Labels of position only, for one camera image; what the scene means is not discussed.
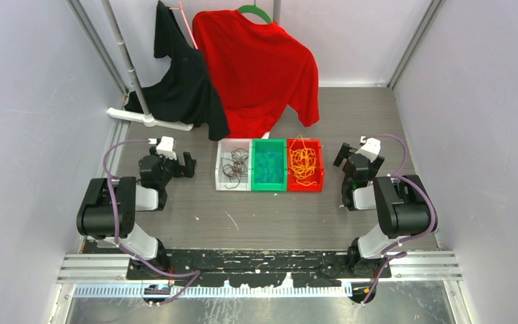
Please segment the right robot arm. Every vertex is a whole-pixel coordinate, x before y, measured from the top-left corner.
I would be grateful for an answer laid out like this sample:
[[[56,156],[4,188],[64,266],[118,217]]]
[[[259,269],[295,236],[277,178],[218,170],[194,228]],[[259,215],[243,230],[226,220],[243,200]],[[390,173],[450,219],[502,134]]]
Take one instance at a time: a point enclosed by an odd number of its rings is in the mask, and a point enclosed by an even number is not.
[[[355,238],[347,250],[345,268],[364,277],[385,264],[385,252],[406,238],[436,229],[434,207],[421,178],[416,174],[378,176],[384,157],[378,144],[366,142],[355,148],[344,142],[333,162],[344,178],[341,198],[350,211],[375,210],[377,224],[365,235]]]

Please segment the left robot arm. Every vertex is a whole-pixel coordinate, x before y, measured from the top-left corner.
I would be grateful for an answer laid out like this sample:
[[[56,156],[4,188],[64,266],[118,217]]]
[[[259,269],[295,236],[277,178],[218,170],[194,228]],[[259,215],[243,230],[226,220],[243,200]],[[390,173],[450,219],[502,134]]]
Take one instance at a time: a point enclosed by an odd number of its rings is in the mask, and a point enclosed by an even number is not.
[[[173,178],[192,178],[196,160],[189,152],[183,153],[184,164],[170,159],[150,148],[150,154],[138,161],[139,178],[122,177],[116,182],[109,178],[91,179],[76,216],[77,231],[83,236],[116,245],[131,252],[143,269],[155,279],[169,272],[170,262],[163,243],[147,234],[137,223],[136,213],[162,211],[168,194],[167,184]]]

